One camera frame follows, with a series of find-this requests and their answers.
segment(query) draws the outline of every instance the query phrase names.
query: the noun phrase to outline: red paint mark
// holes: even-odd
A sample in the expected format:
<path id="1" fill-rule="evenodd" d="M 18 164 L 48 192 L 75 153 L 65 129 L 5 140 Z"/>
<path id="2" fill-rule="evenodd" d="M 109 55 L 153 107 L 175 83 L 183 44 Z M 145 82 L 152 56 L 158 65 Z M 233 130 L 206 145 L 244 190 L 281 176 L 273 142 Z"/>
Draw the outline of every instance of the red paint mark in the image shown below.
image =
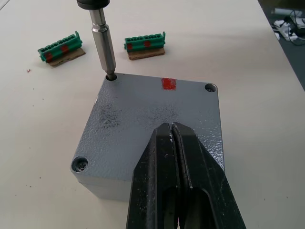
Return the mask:
<path id="1" fill-rule="evenodd" d="M 164 90 L 176 90 L 176 80 L 171 78 L 162 78 L 162 87 Z"/>
<path id="2" fill-rule="evenodd" d="M 127 49 L 132 49 L 132 44 L 131 43 L 127 44 Z"/>
<path id="3" fill-rule="evenodd" d="M 145 47 L 150 47 L 151 45 L 151 42 L 150 41 L 144 41 L 144 46 Z"/>
<path id="4" fill-rule="evenodd" d="M 69 47 L 66 44 L 63 44 L 61 46 L 61 51 L 62 51 L 62 54 L 66 54 L 69 52 Z"/>
<path id="5" fill-rule="evenodd" d="M 52 59 L 53 59 L 52 53 L 50 53 L 50 52 L 47 52 L 47 53 L 44 55 L 44 57 L 46 58 L 46 62 L 47 62 L 47 63 L 51 62 Z"/>

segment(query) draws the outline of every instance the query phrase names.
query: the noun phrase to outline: red marking on connector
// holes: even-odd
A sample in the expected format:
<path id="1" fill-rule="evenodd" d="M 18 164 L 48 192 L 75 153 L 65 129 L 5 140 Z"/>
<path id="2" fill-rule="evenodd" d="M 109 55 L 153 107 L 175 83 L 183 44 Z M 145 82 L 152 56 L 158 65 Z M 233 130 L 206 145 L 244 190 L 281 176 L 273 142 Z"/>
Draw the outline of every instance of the red marking on connector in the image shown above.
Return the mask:
<path id="1" fill-rule="evenodd" d="M 69 47 L 66 44 L 63 44 L 61 46 L 61 51 L 62 51 L 62 54 L 66 54 L 69 52 Z"/>
<path id="2" fill-rule="evenodd" d="M 145 47 L 150 47 L 151 45 L 151 42 L 150 41 L 144 41 L 144 46 Z"/>
<path id="3" fill-rule="evenodd" d="M 127 49 L 132 49 L 132 43 L 127 44 Z"/>
<path id="4" fill-rule="evenodd" d="M 44 57 L 46 58 L 47 63 L 51 62 L 53 59 L 52 53 L 50 52 L 45 53 Z"/>

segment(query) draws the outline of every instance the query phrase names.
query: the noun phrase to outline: screwdriver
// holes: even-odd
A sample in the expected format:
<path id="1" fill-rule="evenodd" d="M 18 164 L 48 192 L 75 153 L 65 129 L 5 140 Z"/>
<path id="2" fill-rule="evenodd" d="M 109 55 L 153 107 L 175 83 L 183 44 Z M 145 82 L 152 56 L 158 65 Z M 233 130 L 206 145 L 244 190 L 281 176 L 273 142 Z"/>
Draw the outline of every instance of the screwdriver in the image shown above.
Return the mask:
<path id="1" fill-rule="evenodd" d="M 77 0 L 79 7 L 89 10 L 92 20 L 92 33 L 95 41 L 97 53 L 100 58 L 102 68 L 107 73 L 106 79 L 113 81 L 117 78 L 114 73 L 116 63 L 113 53 L 113 46 L 106 24 L 103 8 L 110 3 L 110 0 Z"/>

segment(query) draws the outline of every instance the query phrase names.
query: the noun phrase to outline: gray metal enclosure box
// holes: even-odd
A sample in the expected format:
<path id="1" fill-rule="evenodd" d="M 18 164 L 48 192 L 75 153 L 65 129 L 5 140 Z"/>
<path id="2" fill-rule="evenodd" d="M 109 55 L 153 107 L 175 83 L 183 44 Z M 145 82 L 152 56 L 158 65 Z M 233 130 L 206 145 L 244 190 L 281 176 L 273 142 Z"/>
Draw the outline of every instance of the gray metal enclosure box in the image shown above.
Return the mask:
<path id="1" fill-rule="evenodd" d="M 104 80 L 71 164 L 78 181 L 99 198 L 128 201 L 133 170 L 153 130 L 179 122 L 192 128 L 224 169 L 217 88 L 213 84 L 117 74 Z M 73 166 L 85 159 L 87 166 Z"/>

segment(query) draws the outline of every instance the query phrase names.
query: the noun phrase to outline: screw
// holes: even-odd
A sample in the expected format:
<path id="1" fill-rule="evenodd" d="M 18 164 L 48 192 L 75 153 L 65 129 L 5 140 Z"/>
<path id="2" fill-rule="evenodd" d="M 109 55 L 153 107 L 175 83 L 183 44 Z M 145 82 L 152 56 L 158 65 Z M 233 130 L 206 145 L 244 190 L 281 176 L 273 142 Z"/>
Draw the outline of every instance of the screw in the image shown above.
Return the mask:
<path id="1" fill-rule="evenodd" d="M 81 172 L 83 171 L 88 165 L 88 162 L 85 161 L 80 161 L 77 165 L 76 165 L 76 172 Z"/>

